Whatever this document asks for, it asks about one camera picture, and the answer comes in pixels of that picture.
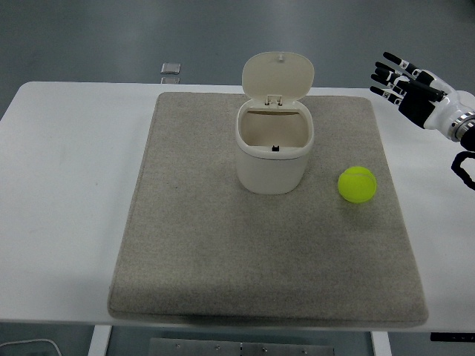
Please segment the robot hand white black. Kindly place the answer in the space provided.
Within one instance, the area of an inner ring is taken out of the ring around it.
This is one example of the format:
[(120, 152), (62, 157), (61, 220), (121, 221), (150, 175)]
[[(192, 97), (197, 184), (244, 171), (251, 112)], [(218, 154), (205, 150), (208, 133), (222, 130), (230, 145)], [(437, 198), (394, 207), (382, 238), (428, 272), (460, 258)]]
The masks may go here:
[(371, 79), (379, 86), (370, 91), (395, 105), (420, 128), (438, 130), (453, 141), (474, 126), (474, 109), (462, 104), (460, 94), (434, 73), (385, 52), (391, 62), (376, 63)]

